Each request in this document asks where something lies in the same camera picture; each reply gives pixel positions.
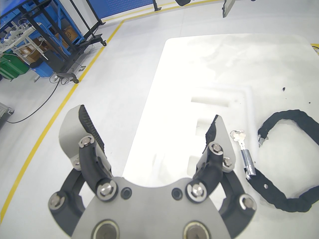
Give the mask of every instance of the screw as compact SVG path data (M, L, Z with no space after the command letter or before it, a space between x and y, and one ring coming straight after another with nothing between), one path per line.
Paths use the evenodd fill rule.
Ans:
M203 196L204 190L199 184L194 184L192 187L192 194L195 197Z
M91 138L90 137L86 137L84 138L81 143L85 146L88 145L91 142Z
M254 207L254 201L251 198L244 198L242 201L247 208Z
M57 195L57 193L54 193L49 199L49 208L51 210L57 210L63 205L64 201L64 197L61 198L59 195Z
M213 144L213 150L218 153L221 151L221 147L218 144Z
M112 190L113 190L113 188L112 188L111 184L107 182L107 183L102 185L100 194L102 196L107 196L107 195L111 194Z
M50 204L54 207L57 207L59 203L61 202L61 198L59 195L55 194L50 201Z
M226 166L226 167L230 167L230 166L232 166L232 162L231 162L231 160L230 160L230 158L228 158L228 157L224 157L223 158L223 163L224 163L224 165Z

